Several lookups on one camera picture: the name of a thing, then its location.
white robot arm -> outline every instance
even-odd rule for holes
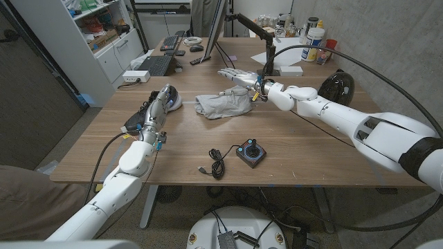
[[[252,72],[225,68],[218,73],[266,95],[280,110],[296,104],[299,115],[318,118],[345,134],[368,160],[397,173],[407,171],[443,194],[443,139],[425,124],[397,113],[362,113],[317,95],[311,87],[284,90],[277,82],[259,83]]]
[[[47,241],[79,241],[92,239],[105,221],[119,208],[134,199],[142,187],[141,177],[150,175],[152,164],[146,159],[154,153],[154,145],[164,137],[159,131],[172,103],[168,100],[170,85],[159,92],[146,111],[140,138],[121,156],[118,166],[110,173],[103,189]]]

gray floor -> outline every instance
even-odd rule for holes
[[[88,109],[52,152],[45,157],[40,166],[52,160],[60,161],[99,111],[98,108]],[[255,191],[252,188],[244,189],[250,193]],[[127,239],[134,241],[141,248],[185,248],[189,230],[203,216],[204,211],[212,205],[221,205],[227,200],[233,200],[232,195],[226,189],[220,197],[212,199],[207,195],[205,187],[185,186],[177,201],[166,204],[157,203],[149,228],[141,230],[138,224],[147,191],[148,187],[145,186],[134,204],[101,236],[101,239]],[[280,208],[302,205],[318,213],[310,189],[267,187],[263,188],[263,191],[270,202]],[[423,212],[437,198],[437,194],[429,189],[399,190],[398,195],[381,195],[374,189],[334,188],[327,189],[327,195],[334,220],[359,226],[385,225],[409,219]],[[126,207],[117,211],[103,229],[112,224],[125,209]],[[339,230],[335,234],[327,234],[324,232],[323,224],[313,216],[301,210],[292,210],[291,215],[310,226],[311,233],[320,238],[320,248],[388,248],[408,230],[405,228],[391,232]],[[442,220],[443,211],[440,210],[398,248],[415,248],[425,241],[441,237]],[[284,233],[291,245],[292,231],[284,229]]]

wooden table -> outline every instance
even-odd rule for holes
[[[258,38],[220,38],[219,44],[229,55],[237,56],[237,61],[234,62],[237,68],[245,71],[262,68],[251,56],[264,52],[264,41]],[[160,44],[152,55],[163,54],[159,47]],[[185,56],[177,57],[177,61],[183,66],[183,72],[167,77],[151,77],[147,83],[117,91],[51,174],[53,181],[89,182],[106,143],[120,133],[120,127],[147,101],[151,91],[159,91],[169,83],[177,88],[183,99],[183,106],[168,114],[162,129],[168,133],[168,140],[158,153],[154,169],[147,180],[150,185],[425,186],[406,173],[396,174],[370,165],[355,148],[343,144],[291,112],[280,111],[271,102],[254,102],[253,110],[242,116],[218,120],[204,118],[195,112],[195,96],[218,94],[234,84],[217,74],[225,65],[216,49],[211,54],[212,59],[196,66],[191,66],[189,61],[201,57],[204,52],[191,53],[184,45],[180,45],[179,49],[186,51]],[[318,88],[338,68],[333,61],[323,66],[303,61],[296,65],[302,67],[302,77],[272,78],[285,86]],[[350,106],[364,112],[379,111],[358,84]],[[350,142],[346,136],[320,120],[310,120],[340,139]],[[240,145],[249,138],[257,139],[257,143],[267,151],[266,158],[254,169],[240,160],[232,150],[224,160],[226,171],[220,181],[197,170],[197,166],[202,166],[210,171],[214,162],[208,155],[210,149],[219,149],[224,154],[231,145]],[[102,178],[121,140],[109,146],[103,156],[96,182]]]

black joystick base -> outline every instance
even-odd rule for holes
[[[257,144],[255,139],[248,139],[235,152],[251,168],[254,168],[266,156],[266,151]]]

electrical outlet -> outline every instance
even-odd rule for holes
[[[123,79],[126,83],[136,82],[137,79],[140,79],[140,82],[147,82],[151,77],[149,71],[131,71],[128,70],[123,73]]]

